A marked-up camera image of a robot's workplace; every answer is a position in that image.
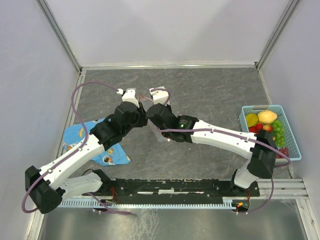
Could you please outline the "clear zip top bag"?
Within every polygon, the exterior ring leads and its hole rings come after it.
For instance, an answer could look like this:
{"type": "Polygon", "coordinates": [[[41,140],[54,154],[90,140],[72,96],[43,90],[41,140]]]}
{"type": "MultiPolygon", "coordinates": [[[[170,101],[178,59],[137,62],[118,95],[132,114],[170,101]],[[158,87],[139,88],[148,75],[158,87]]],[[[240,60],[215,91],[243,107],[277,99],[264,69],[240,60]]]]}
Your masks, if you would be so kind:
{"type": "MultiPolygon", "coordinates": [[[[138,100],[142,103],[142,106],[144,110],[147,112],[147,110],[153,106],[153,100],[150,97],[146,97],[142,94],[138,95],[138,100]]],[[[162,133],[160,132],[159,128],[151,122],[151,120],[147,121],[147,126],[152,130],[154,133],[156,139],[160,143],[170,143],[171,140],[167,137],[164,137],[162,133]]]]}

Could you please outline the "light blue plastic basket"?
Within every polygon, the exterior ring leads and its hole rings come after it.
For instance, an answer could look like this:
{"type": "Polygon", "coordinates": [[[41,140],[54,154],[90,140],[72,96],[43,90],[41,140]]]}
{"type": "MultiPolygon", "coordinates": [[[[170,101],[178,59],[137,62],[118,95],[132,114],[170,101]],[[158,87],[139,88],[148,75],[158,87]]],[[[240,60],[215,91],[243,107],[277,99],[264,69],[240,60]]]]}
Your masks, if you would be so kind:
{"type": "Polygon", "coordinates": [[[258,114],[263,110],[270,110],[278,115],[278,119],[281,121],[282,126],[284,127],[284,147],[288,148],[288,157],[291,161],[300,161],[302,159],[301,152],[294,137],[293,131],[290,127],[285,111],[281,105],[271,104],[243,106],[239,115],[239,121],[242,131],[247,133],[249,132],[246,115],[251,113],[258,114]]]}

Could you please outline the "orange peach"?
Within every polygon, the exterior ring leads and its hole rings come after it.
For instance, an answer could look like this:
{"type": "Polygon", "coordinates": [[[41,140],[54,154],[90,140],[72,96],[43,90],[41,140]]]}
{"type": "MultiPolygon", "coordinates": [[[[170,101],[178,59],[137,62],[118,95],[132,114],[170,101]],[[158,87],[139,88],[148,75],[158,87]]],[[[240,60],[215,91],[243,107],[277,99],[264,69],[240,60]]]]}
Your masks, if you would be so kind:
{"type": "Polygon", "coordinates": [[[273,126],[270,125],[270,124],[266,124],[266,125],[263,126],[262,129],[267,131],[267,132],[272,132],[273,131],[273,126]]]}

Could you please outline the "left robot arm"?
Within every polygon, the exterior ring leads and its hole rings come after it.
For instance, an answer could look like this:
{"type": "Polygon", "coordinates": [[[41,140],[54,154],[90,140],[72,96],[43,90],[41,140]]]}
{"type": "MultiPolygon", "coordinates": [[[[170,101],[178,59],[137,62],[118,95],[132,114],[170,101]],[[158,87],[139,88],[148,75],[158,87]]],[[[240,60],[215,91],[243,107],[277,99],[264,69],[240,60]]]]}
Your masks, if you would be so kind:
{"type": "Polygon", "coordinates": [[[147,125],[142,103],[123,101],[113,114],[97,123],[85,138],[56,160],[36,168],[30,166],[24,173],[26,197],[36,209],[47,214],[57,208],[69,192],[68,177],[93,157],[107,151],[133,129],[147,125]]]}

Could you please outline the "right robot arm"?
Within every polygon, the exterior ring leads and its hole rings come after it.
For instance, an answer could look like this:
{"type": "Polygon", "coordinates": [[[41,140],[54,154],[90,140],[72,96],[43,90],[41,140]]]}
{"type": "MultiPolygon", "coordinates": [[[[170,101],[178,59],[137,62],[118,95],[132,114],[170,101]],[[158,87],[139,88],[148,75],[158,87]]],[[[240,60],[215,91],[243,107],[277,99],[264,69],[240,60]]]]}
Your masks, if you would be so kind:
{"type": "Polygon", "coordinates": [[[163,137],[178,143],[202,144],[236,153],[246,159],[229,183],[231,193],[242,195],[258,179],[272,179],[277,146],[270,132],[240,132],[209,124],[188,115],[175,116],[169,105],[155,104],[146,118],[163,137]]]}

